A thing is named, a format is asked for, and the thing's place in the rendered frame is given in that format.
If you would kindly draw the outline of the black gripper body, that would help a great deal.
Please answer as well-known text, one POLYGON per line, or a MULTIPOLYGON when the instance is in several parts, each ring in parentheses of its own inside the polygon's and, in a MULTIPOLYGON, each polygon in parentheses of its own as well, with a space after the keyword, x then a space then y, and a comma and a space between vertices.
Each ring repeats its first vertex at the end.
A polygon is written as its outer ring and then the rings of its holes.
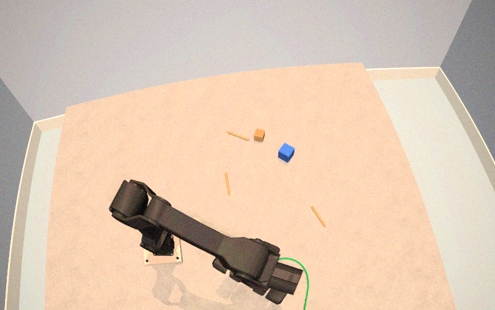
MULTIPOLYGON (((221 273, 226 274, 227 269, 222 266, 222 264, 217 259, 217 257, 212 261, 212 265, 215 269, 217 269, 221 273)), ((234 272, 230 271, 230 275, 234 276, 233 273, 234 272)), ((236 276, 234 276, 234 277, 236 277, 236 276)), ((237 277, 236 277, 236 279, 238 281, 244 283, 248 287, 252 288, 253 290, 255 290, 256 285, 253 285, 253 284, 251 284, 245 280, 242 280, 240 278, 237 278, 237 277)), ((258 288, 261 288, 261 287, 258 287, 258 288)), ((267 289, 261 288, 261 290, 267 291, 269 288, 270 287, 267 287, 267 289)), ((266 294, 265 298, 267 298, 269 301, 271 301, 275 304, 280 304, 283 301, 283 299, 286 297, 286 295, 287 295, 287 293, 285 293, 285 292, 270 288, 270 291, 266 294)))

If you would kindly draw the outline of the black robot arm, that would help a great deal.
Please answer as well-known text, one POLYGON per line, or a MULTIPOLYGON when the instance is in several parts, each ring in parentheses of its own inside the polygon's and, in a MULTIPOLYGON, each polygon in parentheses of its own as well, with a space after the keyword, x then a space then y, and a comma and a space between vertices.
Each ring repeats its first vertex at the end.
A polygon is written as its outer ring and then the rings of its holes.
POLYGON ((139 246, 154 256, 173 256, 176 236, 217 257, 237 278, 294 295, 304 270, 278 262, 279 247, 259 238, 231 238, 171 206, 145 183, 124 180, 109 211, 119 222, 139 230, 139 246))

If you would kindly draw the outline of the blue cube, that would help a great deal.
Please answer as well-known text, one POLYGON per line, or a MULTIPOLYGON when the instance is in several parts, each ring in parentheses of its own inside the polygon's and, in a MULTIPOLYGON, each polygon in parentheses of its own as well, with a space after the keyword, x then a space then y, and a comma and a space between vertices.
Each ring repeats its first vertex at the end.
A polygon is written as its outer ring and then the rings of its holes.
POLYGON ((288 163, 294 155, 294 150, 294 147, 283 143, 283 146, 278 151, 278 157, 288 163))

